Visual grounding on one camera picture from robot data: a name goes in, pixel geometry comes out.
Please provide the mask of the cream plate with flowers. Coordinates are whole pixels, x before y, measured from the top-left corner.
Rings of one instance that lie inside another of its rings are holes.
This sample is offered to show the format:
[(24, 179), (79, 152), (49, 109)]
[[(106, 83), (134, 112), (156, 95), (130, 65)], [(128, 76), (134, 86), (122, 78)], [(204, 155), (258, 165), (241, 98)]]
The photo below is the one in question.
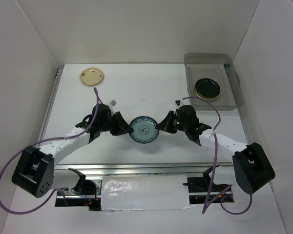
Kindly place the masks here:
[(80, 73), (80, 81), (83, 85), (94, 86), (99, 84), (104, 79), (104, 73), (101, 69), (91, 67), (83, 70)]

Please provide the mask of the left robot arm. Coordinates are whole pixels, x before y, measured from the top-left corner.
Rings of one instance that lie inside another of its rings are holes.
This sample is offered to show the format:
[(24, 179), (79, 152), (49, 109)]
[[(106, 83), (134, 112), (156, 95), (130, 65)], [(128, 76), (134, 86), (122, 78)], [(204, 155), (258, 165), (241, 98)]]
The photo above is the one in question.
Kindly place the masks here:
[(105, 104), (97, 104), (92, 113), (83, 118), (64, 137), (54, 138), (43, 146), (26, 147), (12, 175), (12, 182), (36, 198), (51, 189), (69, 188), (80, 195), (90, 183), (77, 169), (69, 168), (65, 176), (54, 173), (55, 166), (77, 149), (88, 145), (102, 132), (120, 136), (133, 132), (120, 112), (113, 112)]

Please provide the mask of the blue patterned plate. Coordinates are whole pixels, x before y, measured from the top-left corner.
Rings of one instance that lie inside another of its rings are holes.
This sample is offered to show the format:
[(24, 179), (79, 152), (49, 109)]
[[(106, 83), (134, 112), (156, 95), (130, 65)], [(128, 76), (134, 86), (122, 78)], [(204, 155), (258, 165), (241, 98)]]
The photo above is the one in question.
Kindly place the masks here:
[(136, 117), (130, 123), (133, 129), (129, 135), (137, 143), (148, 144), (153, 142), (159, 135), (159, 130), (156, 129), (156, 120), (148, 116)]

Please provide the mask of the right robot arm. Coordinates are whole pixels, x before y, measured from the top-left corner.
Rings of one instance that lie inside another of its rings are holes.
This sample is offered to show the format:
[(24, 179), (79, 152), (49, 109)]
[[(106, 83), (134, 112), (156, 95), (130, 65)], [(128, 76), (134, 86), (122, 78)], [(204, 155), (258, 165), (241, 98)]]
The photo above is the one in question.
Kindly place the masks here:
[(201, 123), (190, 105), (183, 105), (156, 125), (156, 129), (170, 134), (182, 131), (199, 146), (217, 147), (217, 152), (227, 157), (234, 167), (238, 186), (252, 195), (275, 178), (275, 171), (262, 146), (256, 142), (246, 144), (217, 133)]

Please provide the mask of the black plate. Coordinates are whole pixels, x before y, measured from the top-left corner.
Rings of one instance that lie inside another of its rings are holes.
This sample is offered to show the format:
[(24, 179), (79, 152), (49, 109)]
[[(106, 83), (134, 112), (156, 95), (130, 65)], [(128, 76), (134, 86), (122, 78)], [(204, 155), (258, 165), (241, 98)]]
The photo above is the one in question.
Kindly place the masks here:
[(219, 84), (210, 78), (201, 78), (196, 81), (194, 86), (195, 92), (220, 92)]

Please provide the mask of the lime green plate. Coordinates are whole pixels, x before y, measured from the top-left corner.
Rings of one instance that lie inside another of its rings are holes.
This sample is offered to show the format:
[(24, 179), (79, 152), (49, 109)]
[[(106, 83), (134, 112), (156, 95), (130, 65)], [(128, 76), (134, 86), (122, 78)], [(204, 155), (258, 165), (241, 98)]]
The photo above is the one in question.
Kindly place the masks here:
[(215, 100), (219, 97), (220, 92), (195, 92), (196, 96), (202, 98), (203, 100)]

